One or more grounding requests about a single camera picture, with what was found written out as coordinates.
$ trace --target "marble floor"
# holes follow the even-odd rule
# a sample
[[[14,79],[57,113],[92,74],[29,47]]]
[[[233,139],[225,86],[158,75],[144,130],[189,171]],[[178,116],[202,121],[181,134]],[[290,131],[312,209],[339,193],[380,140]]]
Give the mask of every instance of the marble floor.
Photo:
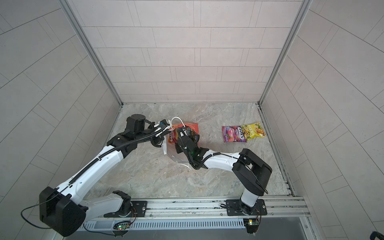
[[[112,136],[124,131],[126,118],[132,114],[143,114],[156,122],[174,116],[184,122],[197,122],[200,147],[220,152],[240,152],[249,148],[273,169],[267,185],[269,195],[288,194],[268,136],[256,137],[247,143],[223,141],[222,126],[261,122],[254,103],[125,104]],[[219,197],[240,196],[244,187],[232,172],[189,169],[164,155],[161,148],[145,142],[107,172],[91,188],[86,199],[114,190],[121,190],[132,198]]]

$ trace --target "white wall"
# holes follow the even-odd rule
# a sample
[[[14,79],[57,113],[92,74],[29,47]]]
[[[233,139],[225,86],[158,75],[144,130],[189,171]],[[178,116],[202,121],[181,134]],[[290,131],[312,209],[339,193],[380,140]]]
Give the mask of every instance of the white wall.
[[[323,239],[384,232],[383,16],[314,0],[262,106]]]
[[[123,102],[255,102],[301,1],[69,0]]]
[[[56,1],[0,1],[0,239],[41,239],[20,211],[99,152],[118,107]]]

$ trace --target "wire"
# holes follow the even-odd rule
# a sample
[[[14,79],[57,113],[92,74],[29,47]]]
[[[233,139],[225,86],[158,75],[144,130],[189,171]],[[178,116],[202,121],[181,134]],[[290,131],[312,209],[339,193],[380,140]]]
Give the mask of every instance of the wire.
[[[39,229],[51,229],[50,227],[39,227],[39,226],[36,226],[35,224],[31,223],[30,221],[28,221],[28,220],[23,216],[23,212],[24,212],[25,210],[29,209],[29,208],[32,208],[32,207],[35,207],[35,206],[39,206],[39,205],[41,205],[41,204],[44,204],[44,203],[46,203],[46,202],[49,202],[50,200],[52,200],[52,199],[54,199],[56,196],[58,196],[60,193],[62,193],[65,189],[67,189],[67,187],[68,187],[68,186],[66,186],[61,192],[59,192],[58,194],[56,194],[55,196],[53,196],[51,199],[48,199],[48,200],[45,201],[45,202],[42,202],[42,203],[40,203],[40,204],[35,204],[35,205],[33,205],[33,206],[30,206],[30,207],[27,207],[27,208],[23,209],[23,210],[20,212],[20,215],[22,216],[22,218],[23,218],[27,223],[29,223],[30,225],[32,225],[32,226],[34,226],[34,227],[37,227],[37,228],[39,228]]]

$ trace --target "candy bag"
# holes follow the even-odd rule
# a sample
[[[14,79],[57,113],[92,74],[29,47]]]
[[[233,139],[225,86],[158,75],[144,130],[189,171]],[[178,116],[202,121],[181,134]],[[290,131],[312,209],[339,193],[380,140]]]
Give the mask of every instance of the candy bag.
[[[247,142],[240,126],[223,126],[224,142]]]
[[[254,137],[265,137],[265,132],[260,126],[260,122],[254,124],[241,125],[243,129],[244,138],[250,140]]]

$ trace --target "plastic bag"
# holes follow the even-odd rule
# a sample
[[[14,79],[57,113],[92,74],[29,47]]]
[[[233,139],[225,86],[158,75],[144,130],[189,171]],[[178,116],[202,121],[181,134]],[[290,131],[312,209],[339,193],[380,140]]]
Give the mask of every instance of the plastic bag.
[[[265,132],[260,126],[260,122],[241,125],[245,139],[248,141],[254,137],[265,137]]]
[[[223,126],[224,142],[247,142],[240,126]]]

